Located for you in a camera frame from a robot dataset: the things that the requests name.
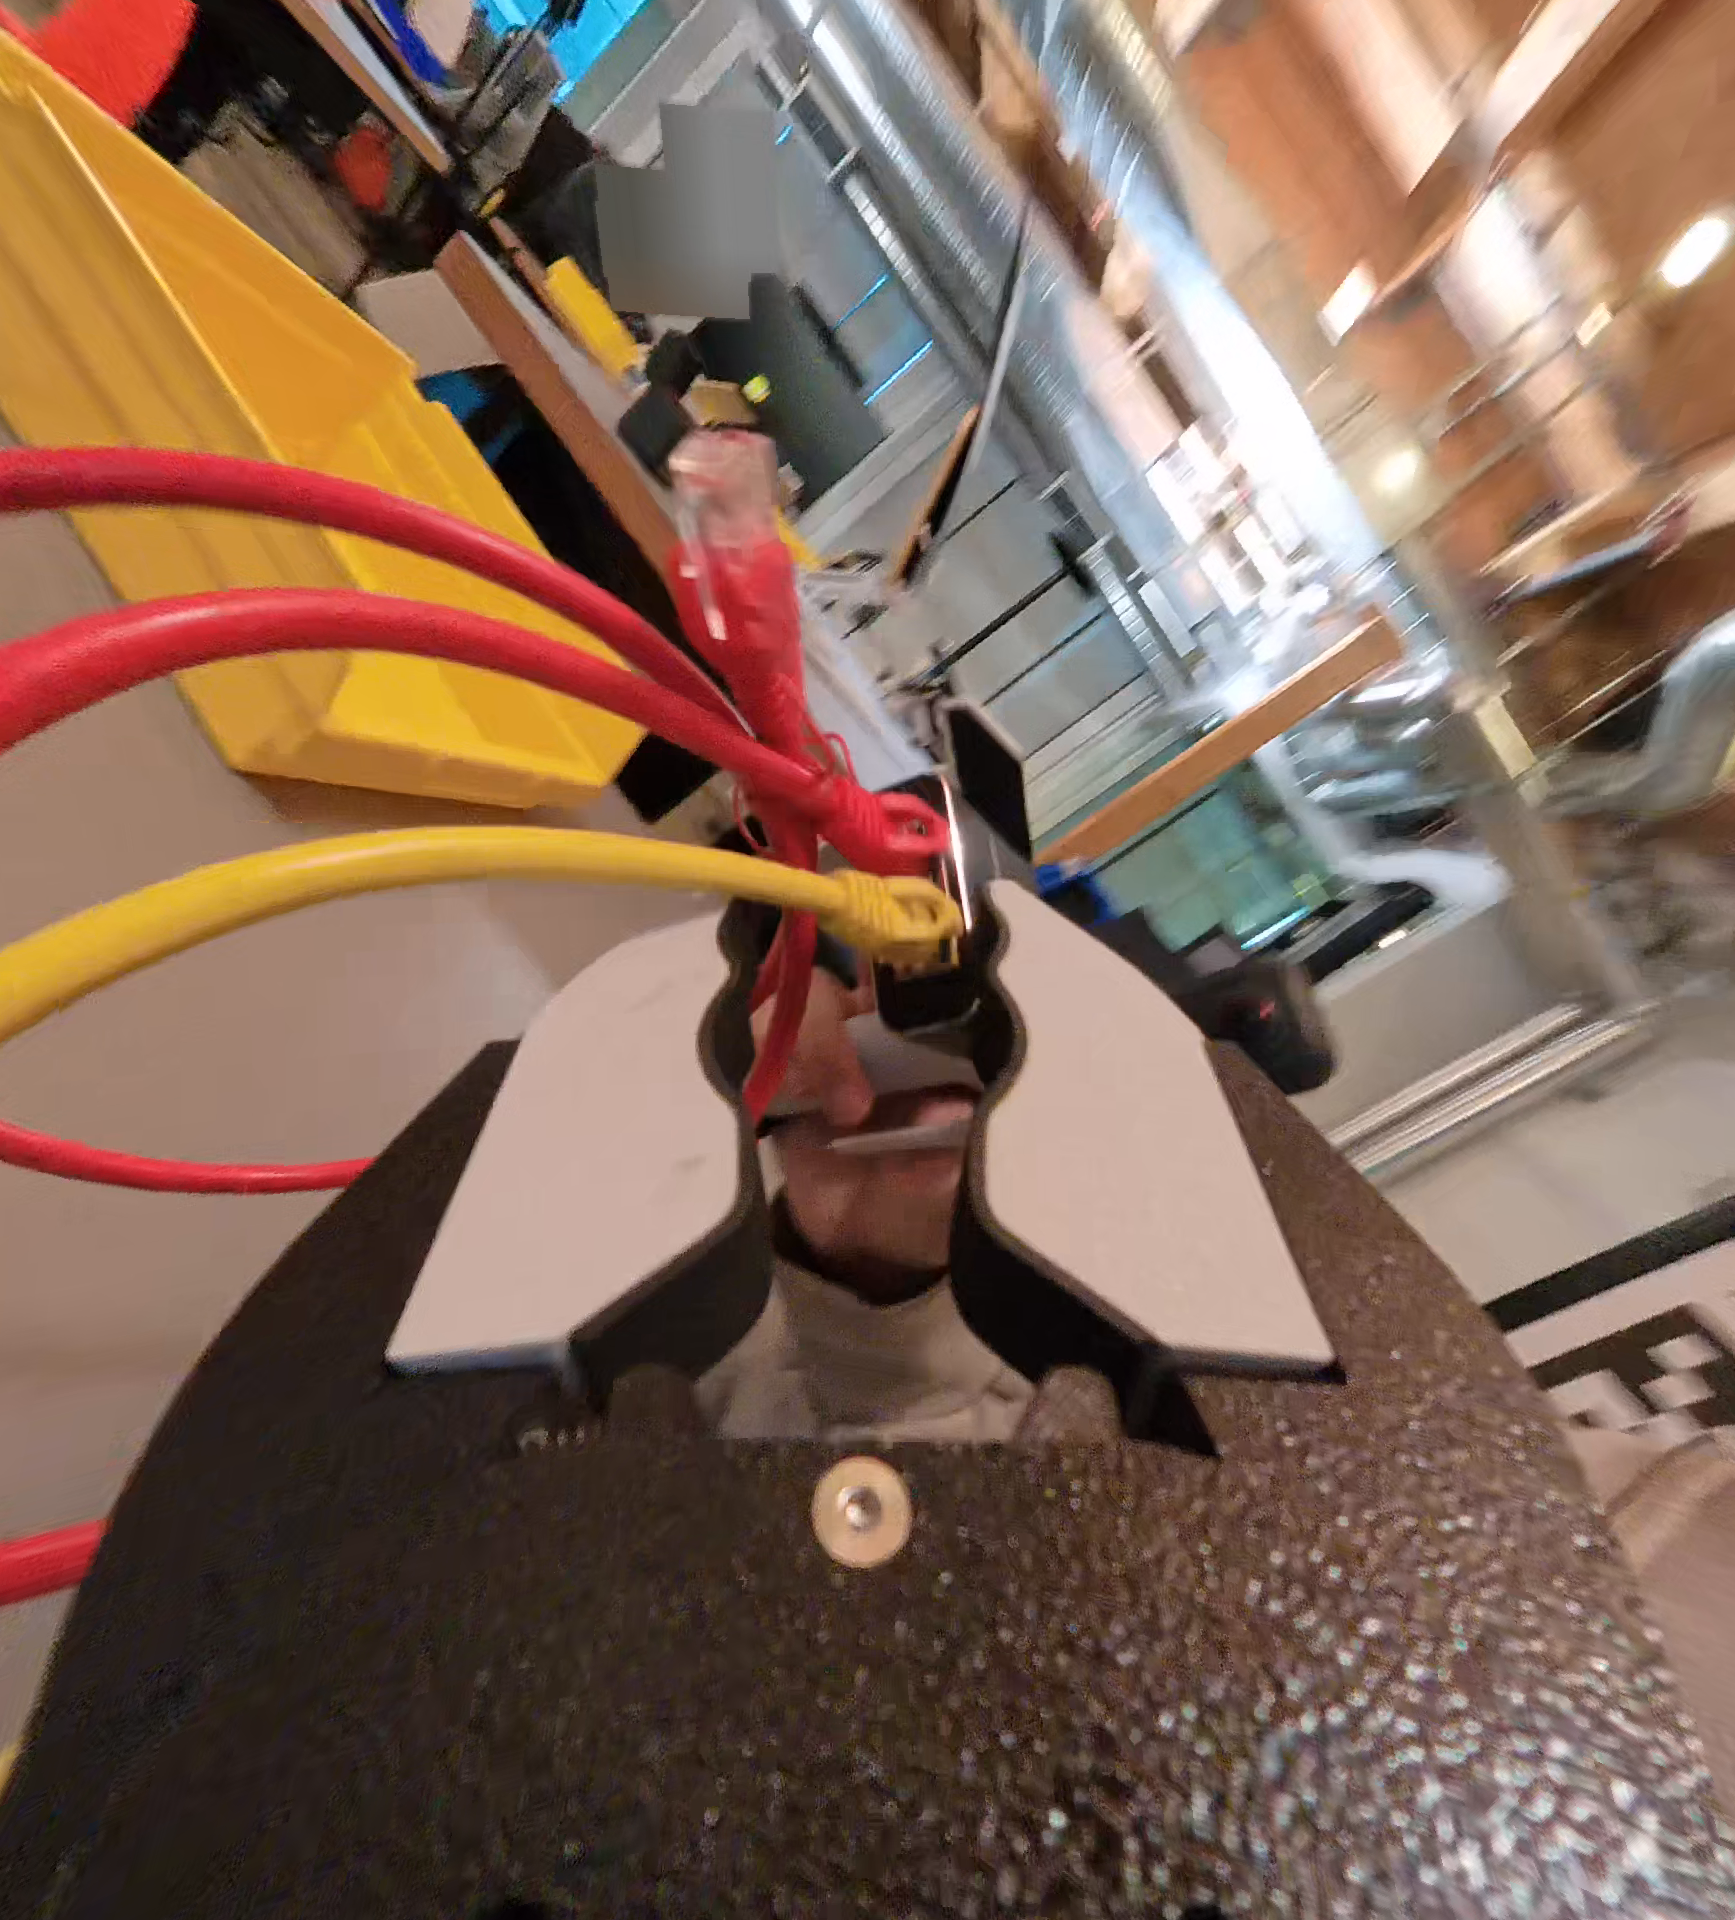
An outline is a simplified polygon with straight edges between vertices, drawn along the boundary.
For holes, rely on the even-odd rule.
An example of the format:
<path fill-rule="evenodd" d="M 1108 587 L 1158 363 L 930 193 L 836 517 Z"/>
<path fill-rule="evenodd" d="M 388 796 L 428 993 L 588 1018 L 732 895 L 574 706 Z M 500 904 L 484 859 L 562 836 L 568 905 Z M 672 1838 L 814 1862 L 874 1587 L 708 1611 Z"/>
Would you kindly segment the yellow plastic bin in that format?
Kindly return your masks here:
<path fill-rule="evenodd" d="M 42 447 L 308 468 L 544 544 L 412 359 L 0 30 L 0 414 Z M 242 773 L 514 809 L 600 796 L 622 718 L 490 670 L 374 651 L 186 670 Z"/>

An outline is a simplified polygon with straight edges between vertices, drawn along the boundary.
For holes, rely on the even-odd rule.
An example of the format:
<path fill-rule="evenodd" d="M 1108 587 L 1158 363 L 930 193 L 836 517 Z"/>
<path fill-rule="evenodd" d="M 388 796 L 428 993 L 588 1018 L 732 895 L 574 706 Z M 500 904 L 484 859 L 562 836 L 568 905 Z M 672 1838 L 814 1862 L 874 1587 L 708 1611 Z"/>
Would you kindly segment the black monitor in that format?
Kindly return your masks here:
<path fill-rule="evenodd" d="M 746 381 L 762 381 L 750 407 L 812 508 L 886 442 L 850 359 L 832 344 L 798 284 L 778 273 L 750 278 Z"/>

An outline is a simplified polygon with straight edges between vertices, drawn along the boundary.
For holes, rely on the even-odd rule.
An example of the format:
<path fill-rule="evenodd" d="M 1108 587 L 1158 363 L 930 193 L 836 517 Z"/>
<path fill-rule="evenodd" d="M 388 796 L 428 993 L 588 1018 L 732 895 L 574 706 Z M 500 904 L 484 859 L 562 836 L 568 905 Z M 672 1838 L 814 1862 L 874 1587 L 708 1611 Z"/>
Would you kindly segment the person's right hand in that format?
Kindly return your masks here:
<path fill-rule="evenodd" d="M 878 1088 L 852 1030 L 868 1009 L 862 987 L 814 973 L 772 1131 L 782 1173 L 774 1235 L 786 1262 L 890 1304 L 946 1275 L 966 1151 L 852 1160 L 826 1142 L 860 1125 L 884 1091 L 974 1088 L 954 1067 Z"/>

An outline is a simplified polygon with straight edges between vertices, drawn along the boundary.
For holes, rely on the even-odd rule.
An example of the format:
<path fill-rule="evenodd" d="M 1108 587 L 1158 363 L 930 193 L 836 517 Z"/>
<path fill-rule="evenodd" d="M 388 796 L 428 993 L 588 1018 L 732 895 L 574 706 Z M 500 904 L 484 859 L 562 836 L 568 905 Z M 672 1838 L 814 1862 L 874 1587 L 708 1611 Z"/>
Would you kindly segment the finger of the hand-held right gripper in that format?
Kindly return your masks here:
<path fill-rule="evenodd" d="M 854 1128 L 836 1130 L 826 1150 L 852 1160 L 962 1156 L 974 1115 L 972 1088 L 924 1086 L 884 1091 L 870 1115 Z"/>

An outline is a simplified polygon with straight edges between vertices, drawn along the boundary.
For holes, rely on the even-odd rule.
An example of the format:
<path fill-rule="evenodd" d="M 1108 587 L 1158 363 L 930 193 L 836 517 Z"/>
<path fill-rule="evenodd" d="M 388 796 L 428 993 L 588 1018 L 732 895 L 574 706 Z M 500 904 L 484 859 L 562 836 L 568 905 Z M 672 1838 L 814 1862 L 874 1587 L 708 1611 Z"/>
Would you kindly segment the black white marker sheet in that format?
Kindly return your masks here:
<path fill-rule="evenodd" d="M 1651 1456 L 1735 1464 L 1735 1195 L 1488 1304 L 1551 1417 Z"/>

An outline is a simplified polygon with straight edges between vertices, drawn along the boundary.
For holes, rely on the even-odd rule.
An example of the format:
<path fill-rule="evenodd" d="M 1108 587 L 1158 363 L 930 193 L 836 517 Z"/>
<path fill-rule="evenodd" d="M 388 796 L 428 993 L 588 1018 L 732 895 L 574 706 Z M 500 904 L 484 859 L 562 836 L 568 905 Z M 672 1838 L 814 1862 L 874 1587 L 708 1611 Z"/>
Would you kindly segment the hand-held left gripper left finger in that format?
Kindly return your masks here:
<path fill-rule="evenodd" d="M 760 917 L 646 930 L 522 1034 L 390 1335 L 402 1376 L 702 1380 L 766 1308 L 754 1058 Z"/>

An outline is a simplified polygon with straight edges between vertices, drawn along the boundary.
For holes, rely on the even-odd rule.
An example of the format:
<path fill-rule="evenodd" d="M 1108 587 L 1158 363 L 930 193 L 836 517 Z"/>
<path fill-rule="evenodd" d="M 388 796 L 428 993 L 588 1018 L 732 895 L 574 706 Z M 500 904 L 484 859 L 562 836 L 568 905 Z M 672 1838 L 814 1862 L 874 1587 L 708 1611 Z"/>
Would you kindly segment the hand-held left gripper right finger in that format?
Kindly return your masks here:
<path fill-rule="evenodd" d="M 1120 1399 L 1190 1378 L 1338 1367 L 1200 1028 L 1028 884 L 984 891 L 986 962 L 950 1278 L 1026 1380 L 1094 1370 Z"/>

